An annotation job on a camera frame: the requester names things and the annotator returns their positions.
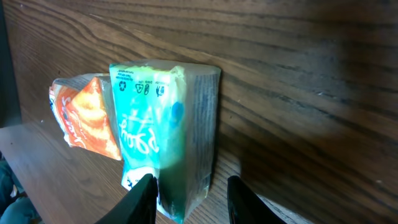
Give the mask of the orange snack packet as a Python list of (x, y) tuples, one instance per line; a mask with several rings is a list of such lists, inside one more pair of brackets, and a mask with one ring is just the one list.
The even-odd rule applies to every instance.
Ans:
[(116, 115), (108, 73), (57, 78), (49, 87), (50, 108), (70, 147), (120, 161)]

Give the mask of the small teal white packet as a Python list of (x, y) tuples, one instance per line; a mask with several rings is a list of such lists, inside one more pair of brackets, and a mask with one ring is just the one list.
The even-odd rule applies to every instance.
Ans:
[(158, 211), (183, 223), (210, 188), (221, 69), (145, 59), (113, 63), (109, 74), (121, 184), (131, 190), (152, 174)]

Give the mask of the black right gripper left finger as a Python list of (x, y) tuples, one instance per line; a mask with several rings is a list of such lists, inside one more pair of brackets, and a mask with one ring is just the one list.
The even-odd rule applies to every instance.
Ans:
[(155, 224), (157, 193), (157, 179), (146, 174), (96, 224)]

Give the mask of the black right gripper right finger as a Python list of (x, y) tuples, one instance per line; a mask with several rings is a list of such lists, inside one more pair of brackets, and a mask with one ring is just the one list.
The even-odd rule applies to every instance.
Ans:
[(285, 224), (241, 179), (228, 178), (230, 224)]

